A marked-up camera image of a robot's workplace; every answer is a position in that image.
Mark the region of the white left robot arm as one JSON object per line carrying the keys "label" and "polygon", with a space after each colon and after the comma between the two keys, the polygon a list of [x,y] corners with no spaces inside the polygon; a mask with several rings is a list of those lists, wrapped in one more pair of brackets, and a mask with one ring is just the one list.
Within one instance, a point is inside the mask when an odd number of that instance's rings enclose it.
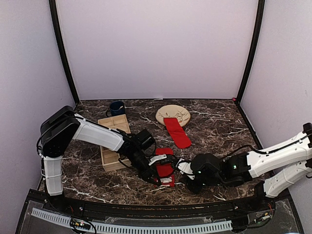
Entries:
{"label": "white left robot arm", "polygon": [[74,112],[70,106],[64,106],[49,117],[40,127],[40,137],[37,141],[37,153],[42,159],[43,176],[49,203],[57,212],[63,213],[69,208],[69,202],[63,198],[62,157],[72,140],[80,140],[102,146],[127,157],[131,165],[137,169],[138,175],[144,181],[160,186],[161,176],[155,160],[145,154],[154,142],[153,136],[146,130],[138,134],[128,134],[120,129],[111,129],[85,119]]}

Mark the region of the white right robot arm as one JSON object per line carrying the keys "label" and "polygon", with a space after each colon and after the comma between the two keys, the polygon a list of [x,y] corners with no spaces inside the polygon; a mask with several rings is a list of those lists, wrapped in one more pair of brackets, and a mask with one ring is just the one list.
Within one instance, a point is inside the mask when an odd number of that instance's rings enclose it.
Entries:
{"label": "white right robot arm", "polygon": [[272,147],[252,149],[225,159],[212,154],[196,155],[192,161],[180,159],[175,167],[187,177],[187,186],[197,194],[202,187],[237,187],[277,168],[282,170],[255,187],[256,195],[249,200],[249,208],[260,211],[268,198],[278,196],[312,172],[312,125]]}

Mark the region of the red santa sock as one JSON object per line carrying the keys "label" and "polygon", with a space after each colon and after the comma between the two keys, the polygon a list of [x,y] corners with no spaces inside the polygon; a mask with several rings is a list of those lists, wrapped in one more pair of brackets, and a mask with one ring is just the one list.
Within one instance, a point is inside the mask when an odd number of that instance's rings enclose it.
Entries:
{"label": "red santa sock", "polygon": [[[155,154],[156,155],[161,155],[161,154],[173,155],[174,152],[170,148],[156,148]],[[171,167],[170,163],[167,163],[164,165],[157,163],[156,169],[157,169],[157,172],[158,172],[158,175],[160,176],[160,178],[173,177],[174,178],[174,186],[175,186],[175,175],[173,174],[174,170]]]}

